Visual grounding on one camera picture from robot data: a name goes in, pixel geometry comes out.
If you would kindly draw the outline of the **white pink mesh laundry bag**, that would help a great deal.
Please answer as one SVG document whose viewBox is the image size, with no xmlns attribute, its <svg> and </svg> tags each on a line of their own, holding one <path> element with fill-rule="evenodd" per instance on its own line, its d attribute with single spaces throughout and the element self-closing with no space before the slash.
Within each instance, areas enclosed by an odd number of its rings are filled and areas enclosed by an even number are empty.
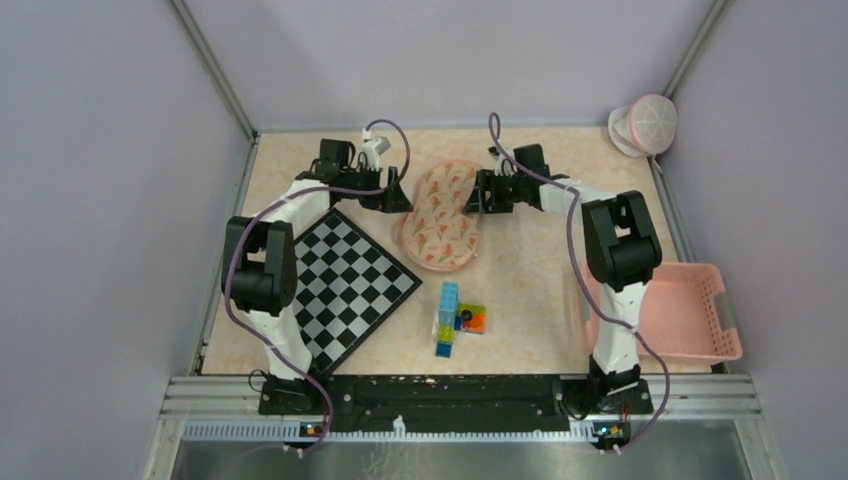
<svg viewBox="0 0 848 480">
<path fill-rule="evenodd" d="M 649 157 L 667 151 L 675 139 L 678 113 L 674 103 L 647 94 L 631 106 L 613 110 L 607 120 L 612 143 L 630 157 Z"/>
</svg>

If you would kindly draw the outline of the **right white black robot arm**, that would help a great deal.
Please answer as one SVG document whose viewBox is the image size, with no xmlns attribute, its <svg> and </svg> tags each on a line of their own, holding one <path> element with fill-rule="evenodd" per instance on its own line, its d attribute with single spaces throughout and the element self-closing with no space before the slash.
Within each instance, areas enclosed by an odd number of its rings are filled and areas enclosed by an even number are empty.
<svg viewBox="0 0 848 480">
<path fill-rule="evenodd" d="M 502 214 L 524 203 L 567 219 L 567 245 L 572 229 L 581 223 L 588 273 L 600 295 L 586 296 L 600 320 L 589 359 L 586 397 L 600 412 L 612 412 L 638 386 L 641 365 L 638 347 L 642 303 L 662 250 L 644 196 L 638 191 L 610 193 L 566 175 L 553 176 L 538 144 L 506 153 L 488 150 L 492 169 L 476 173 L 465 201 L 466 214 Z"/>
</svg>

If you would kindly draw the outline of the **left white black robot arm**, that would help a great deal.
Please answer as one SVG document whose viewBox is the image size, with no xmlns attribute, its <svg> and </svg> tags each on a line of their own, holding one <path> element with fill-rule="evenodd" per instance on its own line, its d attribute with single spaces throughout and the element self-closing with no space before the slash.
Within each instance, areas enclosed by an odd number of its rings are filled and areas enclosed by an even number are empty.
<svg viewBox="0 0 848 480">
<path fill-rule="evenodd" d="M 400 183 L 404 168 L 383 169 L 390 148 L 385 136 L 366 134 L 359 150 L 324 139 L 319 156 L 276 201 L 226 225 L 221 291 L 232 321 L 258 338 L 269 356 L 269 374 L 284 383 L 283 401 L 297 413 L 319 404 L 320 386 L 309 379 L 313 360 L 294 312 L 298 273 L 295 240 L 344 199 L 387 214 L 413 207 Z"/>
</svg>

